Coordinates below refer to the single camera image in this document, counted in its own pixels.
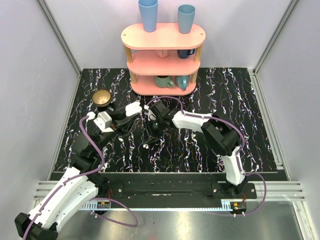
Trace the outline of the white oval case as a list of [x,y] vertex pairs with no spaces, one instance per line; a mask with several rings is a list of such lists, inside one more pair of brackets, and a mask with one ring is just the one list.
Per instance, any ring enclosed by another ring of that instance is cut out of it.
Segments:
[[133,115],[139,114],[141,111],[142,111],[142,107],[139,101],[130,103],[125,107],[126,117],[131,117]]

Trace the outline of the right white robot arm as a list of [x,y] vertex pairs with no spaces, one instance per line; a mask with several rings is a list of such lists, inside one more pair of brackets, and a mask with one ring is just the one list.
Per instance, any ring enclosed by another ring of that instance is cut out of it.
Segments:
[[235,199],[246,195],[248,180],[240,163],[244,136],[234,125],[212,113],[191,113],[183,108],[169,109],[161,101],[145,105],[144,110],[147,119],[146,137],[142,146],[145,149],[159,140],[167,129],[188,129],[202,133],[214,153],[222,158],[226,183],[222,185],[221,193]]

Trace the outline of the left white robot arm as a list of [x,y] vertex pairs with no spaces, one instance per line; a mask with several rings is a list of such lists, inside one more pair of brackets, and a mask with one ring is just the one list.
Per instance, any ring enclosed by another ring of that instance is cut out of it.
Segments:
[[127,134],[142,109],[89,112],[79,121],[81,133],[74,138],[74,156],[61,179],[29,213],[14,220],[24,240],[55,240],[66,222],[85,204],[102,214],[111,197],[120,197],[123,183],[110,183],[100,173],[106,160],[102,149],[116,134]]

